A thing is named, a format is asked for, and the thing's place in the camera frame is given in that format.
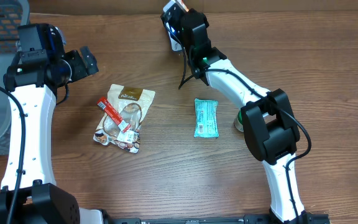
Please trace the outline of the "green lid jar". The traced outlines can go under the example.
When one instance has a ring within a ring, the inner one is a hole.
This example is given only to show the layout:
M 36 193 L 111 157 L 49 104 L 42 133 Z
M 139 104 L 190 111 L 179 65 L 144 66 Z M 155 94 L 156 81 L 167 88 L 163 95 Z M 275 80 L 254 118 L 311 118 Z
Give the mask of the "green lid jar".
M 238 131 L 240 131 L 242 133 L 244 132 L 241 111 L 238 112 L 236 118 L 234 119 L 234 126 Z

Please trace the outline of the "teal snack packet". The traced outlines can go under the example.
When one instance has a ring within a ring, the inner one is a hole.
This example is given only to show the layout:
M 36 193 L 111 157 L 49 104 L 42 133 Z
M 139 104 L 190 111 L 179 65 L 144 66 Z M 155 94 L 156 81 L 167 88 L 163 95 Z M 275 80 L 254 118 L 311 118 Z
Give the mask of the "teal snack packet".
M 216 110 L 218 102 L 195 98 L 195 138 L 218 138 Z

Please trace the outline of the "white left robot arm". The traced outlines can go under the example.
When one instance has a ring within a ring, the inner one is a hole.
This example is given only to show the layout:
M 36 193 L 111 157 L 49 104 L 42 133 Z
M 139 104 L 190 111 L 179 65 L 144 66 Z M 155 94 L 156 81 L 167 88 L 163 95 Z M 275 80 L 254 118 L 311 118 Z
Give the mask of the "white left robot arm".
M 52 117 L 57 90 L 98 71 L 89 48 L 66 52 L 50 24 L 18 28 L 21 46 L 0 90 L 11 107 L 9 157 L 0 190 L 0 223 L 102 223 L 57 187 L 52 169 Z

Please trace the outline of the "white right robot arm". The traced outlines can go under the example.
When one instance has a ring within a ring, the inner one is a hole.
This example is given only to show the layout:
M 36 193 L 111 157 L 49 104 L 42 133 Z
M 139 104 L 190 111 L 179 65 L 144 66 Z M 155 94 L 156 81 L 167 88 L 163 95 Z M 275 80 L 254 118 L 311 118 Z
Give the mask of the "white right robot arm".
M 305 128 L 293 115 L 287 94 L 270 91 L 250 81 L 208 37 L 202 12 L 182 1 L 169 1 L 161 20 L 172 49 L 182 50 L 191 76 L 220 91 L 239 109 L 244 139 L 250 153 L 263 163 L 270 189 L 269 223 L 311 223 L 298 194 L 295 176 L 296 144 Z

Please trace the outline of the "orange small packet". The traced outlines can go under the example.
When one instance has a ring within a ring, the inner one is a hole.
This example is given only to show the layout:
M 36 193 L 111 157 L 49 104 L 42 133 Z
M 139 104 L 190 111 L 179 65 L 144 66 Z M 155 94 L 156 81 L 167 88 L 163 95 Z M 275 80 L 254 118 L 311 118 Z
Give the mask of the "orange small packet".
M 188 12 L 189 9 L 182 0 L 173 0 L 183 11 Z

